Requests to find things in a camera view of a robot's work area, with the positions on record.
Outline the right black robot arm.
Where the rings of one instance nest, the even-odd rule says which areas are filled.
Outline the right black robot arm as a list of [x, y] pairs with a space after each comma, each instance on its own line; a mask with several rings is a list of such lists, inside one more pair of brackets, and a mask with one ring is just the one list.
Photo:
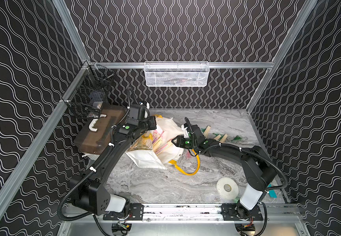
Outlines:
[[184, 134], [172, 139], [183, 149], [193, 150], [198, 155], [222, 158], [242, 167], [247, 186], [233, 212], [235, 217], [247, 220], [252, 211], [270, 190], [285, 189], [287, 177], [259, 146], [238, 147], [206, 138], [197, 125], [185, 124]]

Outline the white tote bag yellow handles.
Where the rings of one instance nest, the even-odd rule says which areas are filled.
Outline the white tote bag yellow handles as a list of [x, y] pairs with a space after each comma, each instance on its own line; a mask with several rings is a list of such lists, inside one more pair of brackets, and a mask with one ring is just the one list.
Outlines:
[[164, 118], [156, 115], [157, 128], [142, 135], [136, 140], [125, 154], [139, 168], [151, 168], [165, 170], [172, 165], [176, 170], [186, 176], [195, 175], [201, 166], [200, 157], [197, 156], [196, 169], [188, 173], [178, 166], [177, 160], [183, 154], [184, 150], [173, 144], [172, 140], [177, 136], [184, 137], [186, 127], [178, 126], [173, 119]]

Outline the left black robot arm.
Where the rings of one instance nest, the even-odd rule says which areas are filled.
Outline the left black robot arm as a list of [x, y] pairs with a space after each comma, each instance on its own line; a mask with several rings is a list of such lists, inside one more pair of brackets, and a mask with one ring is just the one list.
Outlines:
[[[128, 200], [110, 194], [104, 185], [126, 150], [143, 134], [157, 128], [156, 118], [150, 115], [148, 107], [144, 101], [128, 106], [124, 118], [112, 126], [110, 142], [102, 154], [88, 170], [71, 178], [70, 190], [57, 208], [60, 220], [74, 221], [91, 214], [102, 215], [106, 211], [117, 212], [123, 217], [129, 215]], [[73, 217], [65, 216], [63, 206], [67, 202], [85, 212]]]

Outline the pink folding fans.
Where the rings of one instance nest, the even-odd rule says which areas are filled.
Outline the pink folding fans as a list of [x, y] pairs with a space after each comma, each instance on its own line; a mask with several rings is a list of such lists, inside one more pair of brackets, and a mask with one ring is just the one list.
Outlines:
[[144, 150], [152, 150], [155, 154], [160, 154], [170, 147], [168, 142], [165, 142], [164, 131], [158, 132], [156, 130], [148, 131], [141, 136]]

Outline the green folding fan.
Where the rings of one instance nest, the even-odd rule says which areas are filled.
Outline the green folding fan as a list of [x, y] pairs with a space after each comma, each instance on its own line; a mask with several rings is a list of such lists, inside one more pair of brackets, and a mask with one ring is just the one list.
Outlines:
[[214, 138], [214, 140], [217, 140], [217, 141], [219, 141], [220, 139], [221, 139], [221, 135], [217, 135], [215, 138]]
[[239, 142], [242, 140], [242, 137], [239, 136], [239, 135], [236, 135], [235, 137], [233, 138], [229, 138], [227, 134], [225, 134], [219, 141], [221, 143], [227, 143], [227, 142], [230, 142], [230, 143], [235, 143], [235, 142]]
[[210, 133], [210, 130], [211, 130], [211, 126], [209, 125], [209, 126], [206, 127], [206, 129], [205, 129], [205, 131], [203, 133], [204, 137], [206, 137], [206, 138], [208, 137], [208, 135]]

